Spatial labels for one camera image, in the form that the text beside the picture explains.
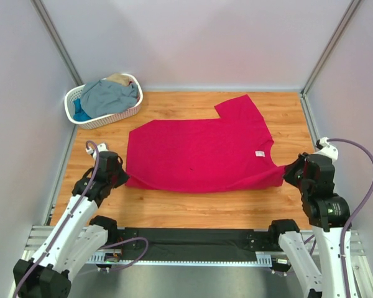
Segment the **red t shirt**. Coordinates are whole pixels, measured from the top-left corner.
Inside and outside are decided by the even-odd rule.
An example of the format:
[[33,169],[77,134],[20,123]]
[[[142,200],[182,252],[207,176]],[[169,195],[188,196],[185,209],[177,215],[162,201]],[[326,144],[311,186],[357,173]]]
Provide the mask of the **red t shirt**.
[[248,95],[218,104],[217,119],[152,120],[129,133],[126,185],[139,189],[212,193],[283,184],[284,167]]

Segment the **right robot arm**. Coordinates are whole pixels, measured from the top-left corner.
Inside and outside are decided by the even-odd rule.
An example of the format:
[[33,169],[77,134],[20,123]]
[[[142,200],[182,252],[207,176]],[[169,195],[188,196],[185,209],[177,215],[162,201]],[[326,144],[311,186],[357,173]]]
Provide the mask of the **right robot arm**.
[[271,237],[286,254],[304,297],[357,297],[351,266],[348,224],[350,210],[334,192],[335,167],[331,158],[302,153],[286,166],[283,179],[296,187],[312,227],[320,264],[306,249],[300,229],[292,219],[272,221]]

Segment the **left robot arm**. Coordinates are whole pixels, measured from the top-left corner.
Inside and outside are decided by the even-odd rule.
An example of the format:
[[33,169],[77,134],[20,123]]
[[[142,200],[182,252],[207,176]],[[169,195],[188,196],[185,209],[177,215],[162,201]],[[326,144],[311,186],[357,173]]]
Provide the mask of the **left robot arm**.
[[67,297],[72,281],[91,255],[119,240],[117,222],[94,213],[111,190],[129,177],[115,152],[96,152],[94,160],[95,166],[76,182],[51,234],[29,260],[19,259],[14,266],[14,297]]

